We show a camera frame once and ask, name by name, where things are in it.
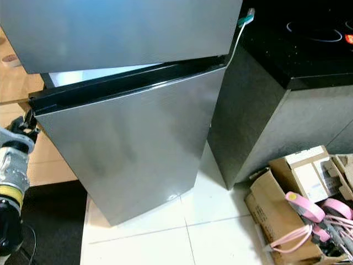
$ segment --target white tape roll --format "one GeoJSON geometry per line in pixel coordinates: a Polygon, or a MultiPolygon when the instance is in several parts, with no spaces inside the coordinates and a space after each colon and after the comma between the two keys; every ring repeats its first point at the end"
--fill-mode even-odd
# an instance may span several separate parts
{"type": "Polygon", "coordinates": [[[1,59],[2,64],[6,67],[17,67],[21,65],[20,60],[17,58],[16,54],[10,54],[1,59]]]}

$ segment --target freezer door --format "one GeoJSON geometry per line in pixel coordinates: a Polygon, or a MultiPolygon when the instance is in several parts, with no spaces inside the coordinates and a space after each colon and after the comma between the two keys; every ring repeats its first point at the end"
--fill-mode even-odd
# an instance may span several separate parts
{"type": "Polygon", "coordinates": [[[224,67],[36,115],[116,225],[193,187],[224,67]]]}
{"type": "Polygon", "coordinates": [[[227,54],[242,0],[0,2],[26,71],[48,73],[227,54]]]}

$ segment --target dark floor mat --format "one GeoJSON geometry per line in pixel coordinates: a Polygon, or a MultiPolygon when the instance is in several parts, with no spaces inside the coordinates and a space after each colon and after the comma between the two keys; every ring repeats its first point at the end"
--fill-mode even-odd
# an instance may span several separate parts
{"type": "MultiPolygon", "coordinates": [[[[33,227],[37,250],[33,264],[79,264],[87,193],[78,181],[30,188],[22,219],[33,227]]],[[[23,249],[6,265],[28,264],[33,236],[24,227],[23,249]]]]}

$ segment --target stainless steel refrigerator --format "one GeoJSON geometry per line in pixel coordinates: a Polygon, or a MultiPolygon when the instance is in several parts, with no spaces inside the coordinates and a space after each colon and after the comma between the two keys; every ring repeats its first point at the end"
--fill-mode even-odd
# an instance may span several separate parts
{"type": "Polygon", "coordinates": [[[240,5],[2,0],[3,30],[46,84],[35,117],[111,224],[193,187],[240,5]]]}

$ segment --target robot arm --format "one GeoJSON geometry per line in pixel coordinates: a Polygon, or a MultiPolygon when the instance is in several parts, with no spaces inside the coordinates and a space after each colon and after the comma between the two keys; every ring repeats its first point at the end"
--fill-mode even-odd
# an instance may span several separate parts
{"type": "Polygon", "coordinates": [[[18,117],[8,127],[0,127],[0,264],[23,242],[21,208],[29,188],[27,165],[39,131],[32,110],[24,119],[18,117]]]}

